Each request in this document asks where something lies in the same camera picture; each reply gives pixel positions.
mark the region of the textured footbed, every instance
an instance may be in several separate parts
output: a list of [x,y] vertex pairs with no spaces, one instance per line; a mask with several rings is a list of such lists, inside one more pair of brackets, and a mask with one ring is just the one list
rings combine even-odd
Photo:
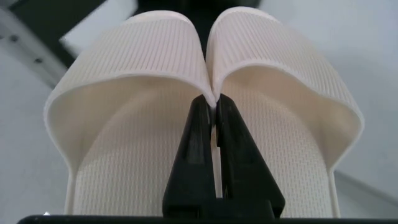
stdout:
[[282,217],[332,217],[328,172],[313,134],[287,105],[250,84],[264,79],[243,73],[244,83],[235,74],[222,93],[234,100],[285,197]]
[[162,215],[190,103],[199,94],[186,84],[162,81],[129,96],[82,159],[73,214]]

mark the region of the slipper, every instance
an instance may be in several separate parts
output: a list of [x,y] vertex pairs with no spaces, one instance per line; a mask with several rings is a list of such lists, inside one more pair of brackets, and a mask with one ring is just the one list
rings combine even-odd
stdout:
[[47,131],[69,168],[65,213],[162,215],[190,104],[201,94],[216,106],[185,16],[146,12],[103,33],[45,106]]
[[333,170],[364,120],[331,65],[294,30],[248,7],[217,18],[206,64],[216,100],[234,100],[285,197],[282,217],[338,217]]

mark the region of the white wall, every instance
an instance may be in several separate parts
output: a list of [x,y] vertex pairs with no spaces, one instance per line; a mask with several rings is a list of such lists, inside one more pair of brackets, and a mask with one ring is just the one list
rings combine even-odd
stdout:
[[338,170],[398,198],[398,1],[265,0],[261,9],[315,44],[364,114]]
[[0,48],[0,223],[63,213],[67,167],[43,122],[50,92]]

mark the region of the white slipper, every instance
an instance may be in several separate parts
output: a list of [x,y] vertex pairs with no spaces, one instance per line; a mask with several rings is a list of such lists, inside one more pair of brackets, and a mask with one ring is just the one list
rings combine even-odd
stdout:
[[220,15],[207,59],[214,94],[194,26],[169,11],[130,18],[81,53],[45,109],[69,167],[67,214],[161,215],[190,103],[204,94],[215,107],[222,85],[284,193],[283,216],[338,214],[332,172],[363,120],[336,72],[243,7]]
[[216,99],[236,103],[286,201],[282,217],[338,217],[333,170],[363,117],[337,72],[272,16],[231,8],[206,63]]
[[215,107],[185,16],[147,12],[102,34],[45,107],[70,173],[66,214],[162,215],[190,103],[201,94]]

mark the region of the slide sandal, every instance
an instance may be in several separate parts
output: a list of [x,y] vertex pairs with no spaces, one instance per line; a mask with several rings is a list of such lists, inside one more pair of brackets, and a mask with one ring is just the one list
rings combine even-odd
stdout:
[[69,168],[66,214],[162,215],[192,100],[212,94],[198,34],[183,15],[152,11],[84,50],[45,106]]
[[282,217],[338,217],[333,170],[363,117],[331,65],[294,30],[247,7],[217,18],[206,64],[216,100],[234,100],[285,197]]

